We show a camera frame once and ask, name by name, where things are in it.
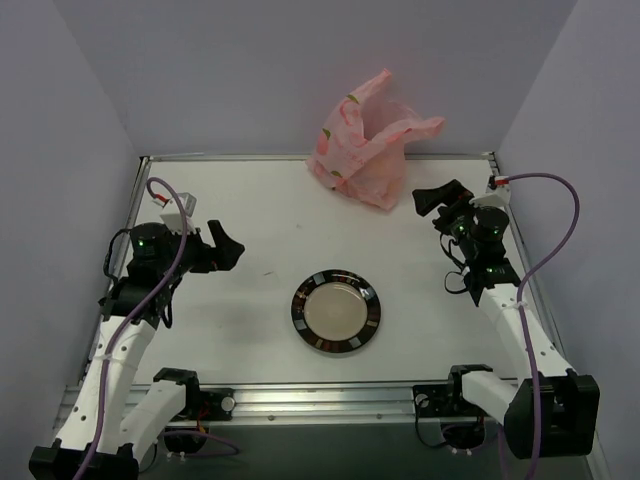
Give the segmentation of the pink plastic bag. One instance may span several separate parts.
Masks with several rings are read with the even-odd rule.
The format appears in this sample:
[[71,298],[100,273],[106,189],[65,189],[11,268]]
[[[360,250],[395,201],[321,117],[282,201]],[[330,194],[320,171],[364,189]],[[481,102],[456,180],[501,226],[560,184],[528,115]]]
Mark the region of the pink plastic bag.
[[385,211],[397,205],[404,188],[405,146],[436,138],[445,125],[440,116],[423,118],[389,99],[391,80],[384,69],[341,99],[306,161],[324,187]]

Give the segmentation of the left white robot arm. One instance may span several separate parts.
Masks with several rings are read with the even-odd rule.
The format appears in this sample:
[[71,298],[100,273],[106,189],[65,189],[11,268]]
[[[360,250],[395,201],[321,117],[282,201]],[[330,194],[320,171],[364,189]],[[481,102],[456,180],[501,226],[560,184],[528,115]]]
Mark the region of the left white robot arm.
[[34,448],[36,479],[136,479],[140,463],[176,416],[194,417],[202,405],[196,372],[163,367],[131,412],[134,377],[160,325],[169,321],[175,290],[187,273],[230,271],[245,251],[217,220],[214,243],[198,229],[182,235],[147,222],[128,229],[133,257],[125,276],[101,299],[98,341],[72,412],[49,446]]

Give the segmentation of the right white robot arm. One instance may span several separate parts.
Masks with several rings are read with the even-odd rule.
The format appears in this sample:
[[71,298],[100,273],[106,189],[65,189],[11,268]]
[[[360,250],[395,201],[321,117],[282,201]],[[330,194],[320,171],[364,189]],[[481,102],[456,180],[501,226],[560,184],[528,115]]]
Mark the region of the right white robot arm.
[[592,376],[577,373],[563,358],[524,300],[525,283],[503,243],[510,223],[507,186],[506,178],[495,177],[486,194],[475,196],[452,180],[416,189],[412,197],[417,214],[435,212],[434,228],[460,250],[455,264],[464,291],[496,329],[517,383],[500,379],[486,365],[455,365],[443,396],[419,393],[416,403],[437,415],[479,408],[502,426],[519,459],[586,456],[593,446],[600,390]]

